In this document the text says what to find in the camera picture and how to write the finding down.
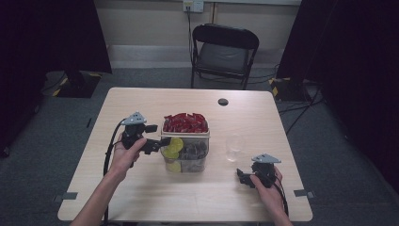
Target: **chair seat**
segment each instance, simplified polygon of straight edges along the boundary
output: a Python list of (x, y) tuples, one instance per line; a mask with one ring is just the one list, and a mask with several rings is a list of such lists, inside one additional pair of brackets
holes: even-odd
[(247, 61), (246, 49), (204, 43), (199, 53), (197, 68), (244, 75)]

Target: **gray carpet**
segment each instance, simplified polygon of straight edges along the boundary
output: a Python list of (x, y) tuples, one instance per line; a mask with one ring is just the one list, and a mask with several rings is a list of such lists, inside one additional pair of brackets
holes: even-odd
[[(253, 69), (251, 76), (273, 72)], [(57, 219), (60, 202), (53, 199), (67, 190), (108, 90), (188, 89), (190, 73), (190, 69), (116, 69), (113, 74), (104, 74), (90, 99), (45, 96), (39, 113), (10, 146), (10, 157), (0, 159), (0, 225), (68, 225)], [(49, 73), (46, 86), (61, 75)], [(247, 89), (270, 90), (267, 83), (257, 83), (264, 80), (250, 79), (255, 84)], [(195, 86), (240, 89), (237, 84), (199, 78)], [(309, 87), (311, 95), (315, 91), (316, 87)], [(306, 105), (294, 104), (277, 106), (284, 111)], [(301, 112), (281, 113), (286, 130)], [(344, 127), (325, 102), (311, 106), (292, 127), (288, 139), (304, 187), (316, 195), (310, 199), (313, 220), (295, 225), (399, 225), (397, 195), (345, 138)]]

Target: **person's right hand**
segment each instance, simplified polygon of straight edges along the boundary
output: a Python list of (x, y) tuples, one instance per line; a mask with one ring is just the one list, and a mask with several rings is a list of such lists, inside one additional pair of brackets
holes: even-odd
[[(282, 174), (279, 172), (277, 167), (275, 167), (275, 171), (277, 177), (279, 178), (275, 183), (277, 186), (281, 187), (280, 182), (282, 181)], [(267, 212), (270, 214), (270, 217), (273, 219), (275, 224), (292, 225), (291, 221), (288, 219), (288, 216), (284, 212), (282, 197), (278, 190), (274, 186), (266, 188), (256, 175), (250, 175), (250, 180), (256, 186), (256, 189), (261, 197), (261, 201), (263, 202)]]

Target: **human hand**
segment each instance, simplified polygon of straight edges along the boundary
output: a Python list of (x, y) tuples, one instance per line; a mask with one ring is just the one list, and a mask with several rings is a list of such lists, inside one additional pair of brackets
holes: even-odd
[[(278, 187), (281, 187), (282, 174), (279, 172), (277, 167), (274, 167), (278, 180), (276, 180), (275, 184)], [(282, 202), (282, 197), (279, 194), (279, 191), (275, 186), (271, 186), (270, 188), (266, 188), (261, 180), (256, 175), (250, 175), (250, 180), (256, 186), (258, 193), (261, 197), (261, 201), (266, 207), (267, 212), (270, 214), (270, 217), (275, 221), (276, 225), (278, 221), (283, 220), (285, 224), (279, 225), (292, 225), (288, 219), (288, 216), (284, 212), (284, 206)]]
[(140, 149), (147, 142), (147, 139), (141, 138), (137, 140), (135, 144), (128, 150), (124, 148), (121, 139), (122, 134), (120, 134), (118, 142), (115, 144), (112, 163), (108, 173), (116, 173), (118, 179), (123, 181), (126, 177), (127, 170), (130, 168), (132, 163), (136, 162), (140, 157)]

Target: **person's left hand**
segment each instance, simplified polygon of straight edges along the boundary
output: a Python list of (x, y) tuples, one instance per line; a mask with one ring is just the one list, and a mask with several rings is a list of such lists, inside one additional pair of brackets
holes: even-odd
[(117, 173), (120, 180), (124, 180), (126, 177), (126, 172), (130, 168), (133, 162), (136, 162), (140, 157), (140, 149), (147, 142), (147, 139), (141, 138), (135, 142), (135, 144), (129, 149), (126, 150), (123, 147), (121, 142), (122, 134), (118, 138), (118, 142), (114, 147), (114, 156), (112, 158), (111, 167), (109, 168), (109, 172), (113, 171)]

